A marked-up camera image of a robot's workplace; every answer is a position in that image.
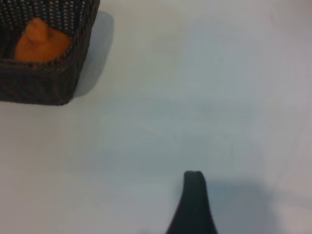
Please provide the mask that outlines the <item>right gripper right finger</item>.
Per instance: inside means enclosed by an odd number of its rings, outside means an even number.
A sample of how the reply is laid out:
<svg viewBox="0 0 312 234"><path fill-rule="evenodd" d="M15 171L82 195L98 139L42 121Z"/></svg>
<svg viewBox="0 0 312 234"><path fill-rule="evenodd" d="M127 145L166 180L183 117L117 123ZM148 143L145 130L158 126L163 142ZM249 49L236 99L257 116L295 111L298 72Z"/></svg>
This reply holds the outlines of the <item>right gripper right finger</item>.
<svg viewBox="0 0 312 234"><path fill-rule="evenodd" d="M202 172L196 171L197 181L197 212L196 226L198 234L216 234L217 229L210 209L206 180Z"/></svg>

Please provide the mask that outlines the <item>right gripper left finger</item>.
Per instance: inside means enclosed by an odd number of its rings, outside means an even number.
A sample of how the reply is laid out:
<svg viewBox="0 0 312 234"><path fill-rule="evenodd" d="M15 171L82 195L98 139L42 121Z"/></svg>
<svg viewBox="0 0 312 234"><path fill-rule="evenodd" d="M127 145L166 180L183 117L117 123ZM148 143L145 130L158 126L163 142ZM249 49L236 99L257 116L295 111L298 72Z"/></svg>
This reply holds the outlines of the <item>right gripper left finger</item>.
<svg viewBox="0 0 312 234"><path fill-rule="evenodd" d="M183 189L178 206L175 210L174 216L168 227L167 234L186 234L189 229L190 217L188 211L190 209L190 193L191 193L191 177L193 171L186 171L183 175Z"/></svg>

